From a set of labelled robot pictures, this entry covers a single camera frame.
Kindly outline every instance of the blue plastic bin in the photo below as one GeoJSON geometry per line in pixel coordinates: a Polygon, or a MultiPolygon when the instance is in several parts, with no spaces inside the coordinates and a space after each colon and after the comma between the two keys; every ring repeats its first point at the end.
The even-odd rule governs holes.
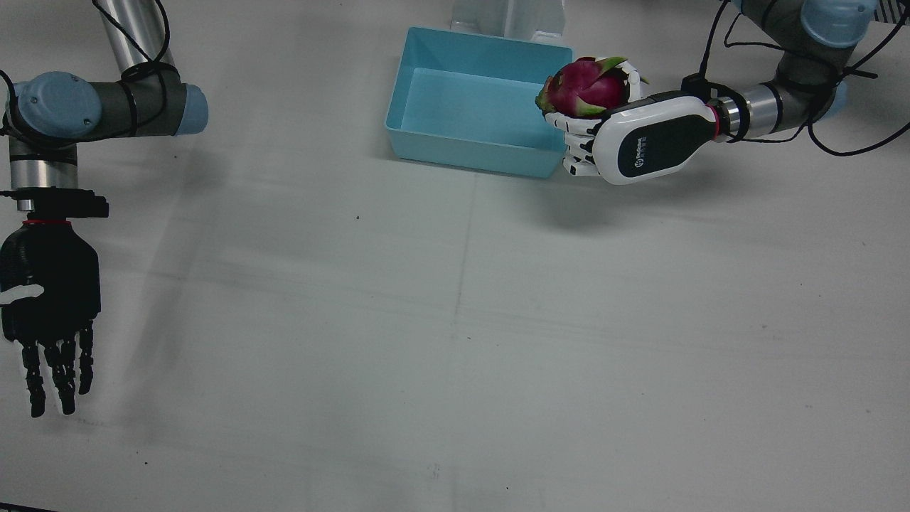
{"type": "Polygon", "coordinates": [[[564,46],[412,27],[386,116],[395,154],[548,178],[565,146],[534,97],[571,61],[564,46]]]}

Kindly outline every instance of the robotic hand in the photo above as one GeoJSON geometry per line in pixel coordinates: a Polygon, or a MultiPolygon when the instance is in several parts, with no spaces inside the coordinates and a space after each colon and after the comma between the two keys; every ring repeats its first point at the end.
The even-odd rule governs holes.
{"type": "Polygon", "coordinates": [[[6,298],[3,330],[22,344],[32,417],[45,411],[38,345],[44,348],[63,414],[76,410],[76,339],[79,394],[92,384],[92,321],[101,311],[98,256],[66,220],[27,220],[0,249],[6,298]]]}
{"type": "Polygon", "coordinates": [[[599,119],[545,117],[566,132],[563,167],[572,176],[601,175],[613,185],[681,169],[696,149],[720,135],[721,126],[713,108],[683,92],[648,96],[599,119]]]}
{"type": "MultiPolygon", "coordinates": [[[[721,12],[730,2],[722,1],[712,39],[721,12]]],[[[859,65],[847,68],[846,63],[865,36],[876,1],[733,3],[784,51],[774,79],[743,92],[709,82],[705,78],[706,51],[701,72],[686,77],[679,91],[641,98],[634,88],[629,103],[593,120],[547,114],[547,122],[565,132],[567,149],[562,163],[570,174],[600,175],[614,185],[623,185],[682,169],[709,140],[737,142],[806,126],[815,140],[812,123],[843,105],[841,79],[847,74],[862,75],[855,70],[859,65]]],[[[906,19],[905,13],[899,25],[906,19]]]]}
{"type": "Polygon", "coordinates": [[[93,377],[93,320],[101,311],[98,256],[67,219],[104,218],[108,205],[76,178],[76,144],[106,138],[184,135],[208,121],[205,96],[184,84],[171,62],[161,0],[93,0],[121,70],[117,82],[86,82],[62,72],[6,82],[0,134],[9,137],[12,190],[27,212],[0,248],[3,332],[22,345],[31,416],[45,411],[38,347],[52,371],[63,414],[93,377]],[[154,48],[156,54],[150,53],[154,48]]]}

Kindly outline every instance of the silver arm segment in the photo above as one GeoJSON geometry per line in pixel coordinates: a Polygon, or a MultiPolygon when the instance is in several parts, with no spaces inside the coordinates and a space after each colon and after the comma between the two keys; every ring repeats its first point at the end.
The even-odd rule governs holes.
{"type": "MultiPolygon", "coordinates": [[[[153,0],[97,0],[97,3],[114,17],[117,22],[133,37],[133,40],[146,54],[135,49],[129,39],[102,15],[107,31],[107,38],[114,49],[120,72],[147,62],[154,58],[165,43],[165,28],[153,0]]],[[[161,57],[161,62],[174,65],[170,49],[161,57]]]]}
{"type": "MultiPolygon", "coordinates": [[[[840,20],[819,16],[813,0],[734,0],[745,16],[755,22],[774,42],[784,48],[774,78],[737,91],[740,97],[718,97],[712,105],[728,124],[729,135],[755,138],[801,126],[809,117],[817,120],[834,100],[833,85],[855,49],[849,39],[832,42],[824,38],[828,26],[840,20]]],[[[842,15],[858,34],[865,34],[874,8],[868,0],[854,0],[842,15]]]]}

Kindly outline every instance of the dragon fruit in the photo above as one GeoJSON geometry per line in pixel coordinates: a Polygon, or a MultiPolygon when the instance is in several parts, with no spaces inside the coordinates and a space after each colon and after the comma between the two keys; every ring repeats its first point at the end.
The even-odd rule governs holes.
{"type": "Polygon", "coordinates": [[[625,57],[596,60],[584,56],[548,77],[534,99],[544,114],[560,112],[572,118],[597,118],[629,101],[628,78],[619,64],[625,57]]]}

